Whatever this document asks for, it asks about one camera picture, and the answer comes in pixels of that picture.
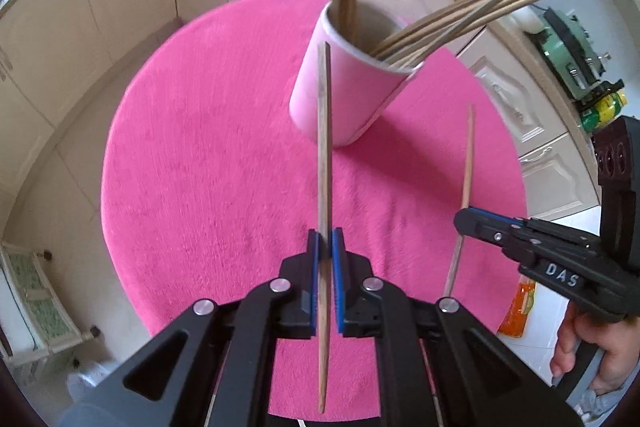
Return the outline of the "orange plastic bag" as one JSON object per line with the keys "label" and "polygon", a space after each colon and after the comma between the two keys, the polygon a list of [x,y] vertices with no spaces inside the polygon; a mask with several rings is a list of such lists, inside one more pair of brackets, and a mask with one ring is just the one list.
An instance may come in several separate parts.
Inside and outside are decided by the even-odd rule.
{"label": "orange plastic bag", "polygon": [[512,338],[521,338],[524,334],[529,312],[535,302],[536,282],[521,275],[518,278],[518,289],[506,312],[498,333]]}

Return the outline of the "green oil bottle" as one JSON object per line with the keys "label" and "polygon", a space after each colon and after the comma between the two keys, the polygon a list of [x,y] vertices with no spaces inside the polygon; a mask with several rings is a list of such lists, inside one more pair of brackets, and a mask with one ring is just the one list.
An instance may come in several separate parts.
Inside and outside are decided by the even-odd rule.
{"label": "green oil bottle", "polygon": [[626,93],[623,89],[605,95],[593,106],[580,113],[582,130],[591,134],[613,121],[627,105]]}

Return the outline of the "green electric cooker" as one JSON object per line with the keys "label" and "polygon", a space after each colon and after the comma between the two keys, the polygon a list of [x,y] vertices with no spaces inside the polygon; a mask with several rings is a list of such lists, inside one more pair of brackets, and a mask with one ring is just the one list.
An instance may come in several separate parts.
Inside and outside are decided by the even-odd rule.
{"label": "green electric cooker", "polygon": [[539,18],[542,29],[530,38],[570,99],[586,105],[596,94],[605,73],[589,32],[576,15],[548,8]]}

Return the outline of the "pink tablecloth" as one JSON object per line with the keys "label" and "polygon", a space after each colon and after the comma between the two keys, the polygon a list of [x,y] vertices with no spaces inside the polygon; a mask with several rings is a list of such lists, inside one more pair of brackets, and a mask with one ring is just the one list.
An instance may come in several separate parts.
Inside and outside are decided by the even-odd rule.
{"label": "pink tablecloth", "polygon": [[[181,28],[130,83],[103,163],[106,246],[157,334],[191,303],[230,303],[275,277],[317,223],[317,149],[288,101],[328,0],[239,0]],[[333,155],[346,247],[413,298],[442,295],[466,144],[474,206],[526,215],[510,132],[448,51]]]}

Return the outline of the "white trolley rack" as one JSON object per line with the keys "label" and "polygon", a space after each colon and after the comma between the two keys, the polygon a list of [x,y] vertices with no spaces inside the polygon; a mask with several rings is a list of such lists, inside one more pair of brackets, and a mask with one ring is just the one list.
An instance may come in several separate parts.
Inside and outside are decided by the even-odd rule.
{"label": "white trolley rack", "polygon": [[1,355],[20,367],[75,348],[101,335],[83,331],[67,313],[44,273],[50,251],[1,244]]}

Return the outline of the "pink utensil cup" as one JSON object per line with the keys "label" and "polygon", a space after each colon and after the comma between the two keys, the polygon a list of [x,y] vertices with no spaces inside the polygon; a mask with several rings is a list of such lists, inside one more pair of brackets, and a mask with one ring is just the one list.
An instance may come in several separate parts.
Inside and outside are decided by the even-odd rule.
{"label": "pink utensil cup", "polygon": [[374,4],[361,2],[357,39],[351,44],[332,26],[329,9],[322,9],[288,103],[293,124],[307,139],[317,140],[319,46],[330,46],[332,143],[335,147],[346,146],[372,126],[418,73],[416,66],[392,66],[368,54],[400,30],[396,17]]}

